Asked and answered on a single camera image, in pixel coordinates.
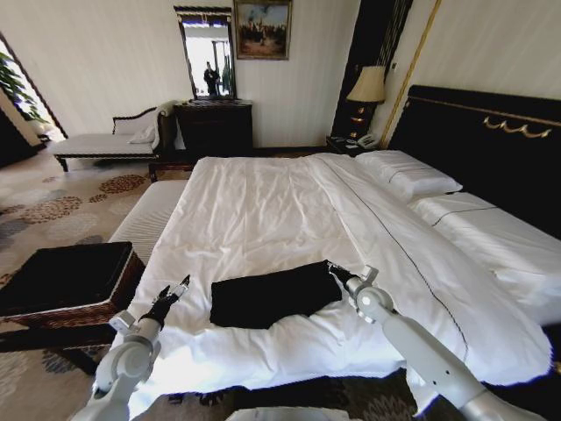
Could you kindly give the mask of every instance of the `framed painting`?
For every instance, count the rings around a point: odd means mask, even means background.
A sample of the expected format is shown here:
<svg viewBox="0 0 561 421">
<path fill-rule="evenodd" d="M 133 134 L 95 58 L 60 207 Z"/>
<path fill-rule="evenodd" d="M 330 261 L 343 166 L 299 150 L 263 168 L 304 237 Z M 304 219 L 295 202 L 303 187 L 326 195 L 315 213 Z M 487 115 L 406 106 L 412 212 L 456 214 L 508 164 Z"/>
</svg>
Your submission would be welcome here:
<svg viewBox="0 0 561 421">
<path fill-rule="evenodd" d="M 288 60 L 291 0 L 236 0 L 238 59 Z"/>
</svg>

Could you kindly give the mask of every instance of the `green plant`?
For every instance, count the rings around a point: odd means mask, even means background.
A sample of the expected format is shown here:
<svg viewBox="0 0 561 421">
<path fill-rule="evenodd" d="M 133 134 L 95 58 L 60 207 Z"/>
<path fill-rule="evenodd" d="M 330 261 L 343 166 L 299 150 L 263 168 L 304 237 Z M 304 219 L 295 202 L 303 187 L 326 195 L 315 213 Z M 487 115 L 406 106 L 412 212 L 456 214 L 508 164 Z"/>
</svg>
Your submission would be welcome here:
<svg viewBox="0 0 561 421">
<path fill-rule="evenodd" d="M 0 86 L 2 90 L 26 120 L 38 120 L 41 123 L 46 123 L 39 115 L 35 100 L 25 93 L 25 86 L 21 82 L 20 76 L 10 68 L 9 64 L 11 62 L 13 62 L 13 59 L 10 56 L 0 52 Z M 28 112 L 22 111 L 19 106 L 21 103 L 29 105 Z"/>
</svg>

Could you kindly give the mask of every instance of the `gold headboard trim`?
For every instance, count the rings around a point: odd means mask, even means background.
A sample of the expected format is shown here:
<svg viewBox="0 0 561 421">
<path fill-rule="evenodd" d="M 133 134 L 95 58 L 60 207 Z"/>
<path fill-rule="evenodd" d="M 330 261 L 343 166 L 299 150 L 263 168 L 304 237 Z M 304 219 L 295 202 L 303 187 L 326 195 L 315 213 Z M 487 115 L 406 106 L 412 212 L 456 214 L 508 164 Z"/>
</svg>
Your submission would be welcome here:
<svg viewBox="0 0 561 421">
<path fill-rule="evenodd" d="M 523 116 L 521 114 L 511 114 L 509 112 L 489 110 L 488 108 L 471 107 L 469 105 L 462 105 L 461 103 L 447 103 L 445 101 L 437 101 L 436 99 L 421 98 L 419 96 L 409 96 L 409 99 L 416 99 L 418 101 L 424 101 L 425 103 L 439 103 L 441 105 L 447 105 L 449 107 L 461 108 L 462 110 L 485 112 L 486 114 L 494 114 L 495 116 L 515 118 L 518 120 L 526 120 L 526 121 L 531 121 L 532 123 L 538 123 L 540 125 L 553 125 L 555 127 L 561 127 L 561 121 L 546 120 L 544 118 Z"/>
<path fill-rule="evenodd" d="M 532 133 L 528 131 L 528 125 L 521 125 L 520 127 L 516 127 L 515 129 L 508 127 L 508 121 L 502 120 L 499 124 L 494 125 L 489 121 L 489 116 L 483 119 L 483 124 L 487 129 L 497 130 L 502 129 L 505 133 L 522 133 L 528 139 L 535 139 L 535 138 L 547 138 L 550 133 L 551 129 L 544 130 L 543 132 L 539 133 Z"/>
</svg>

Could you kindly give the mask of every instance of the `chaise lounge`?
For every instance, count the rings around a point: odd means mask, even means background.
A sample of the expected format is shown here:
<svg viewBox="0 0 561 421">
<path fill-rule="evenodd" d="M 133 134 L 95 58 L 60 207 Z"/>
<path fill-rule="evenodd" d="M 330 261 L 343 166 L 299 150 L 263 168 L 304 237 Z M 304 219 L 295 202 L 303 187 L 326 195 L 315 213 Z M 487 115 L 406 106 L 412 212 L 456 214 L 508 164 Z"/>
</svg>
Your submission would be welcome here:
<svg viewBox="0 0 561 421">
<path fill-rule="evenodd" d="M 65 172 L 67 158 L 156 160 L 174 147 L 174 105 L 169 101 L 136 116 L 114 117 L 112 134 L 79 134 L 50 146 L 49 152 Z"/>
</svg>

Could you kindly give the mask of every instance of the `floral rug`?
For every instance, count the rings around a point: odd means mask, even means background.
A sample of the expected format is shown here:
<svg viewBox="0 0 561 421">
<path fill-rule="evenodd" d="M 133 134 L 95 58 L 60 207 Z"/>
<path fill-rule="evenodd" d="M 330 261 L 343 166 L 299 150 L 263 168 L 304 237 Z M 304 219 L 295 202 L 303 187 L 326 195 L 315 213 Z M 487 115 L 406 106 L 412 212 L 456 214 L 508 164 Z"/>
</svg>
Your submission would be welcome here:
<svg viewBox="0 0 561 421">
<path fill-rule="evenodd" d="M 0 288 L 38 248 L 107 241 L 150 185 L 145 162 L 68 160 L 48 153 L 0 168 Z M 159 179 L 181 179 L 181 171 Z M 17 328 L 7 323 L 0 330 Z M 89 350 L 100 358 L 103 352 Z M 65 420 L 89 397 L 93 379 L 48 351 L 0 353 L 0 414 L 9 420 Z M 402 372 L 385 379 L 321 378 L 273 389 L 161 397 L 139 419 L 226 419 L 255 406 L 321 406 L 365 421 L 410 420 L 415 403 Z M 444 400 L 420 420 L 463 419 Z"/>
</svg>

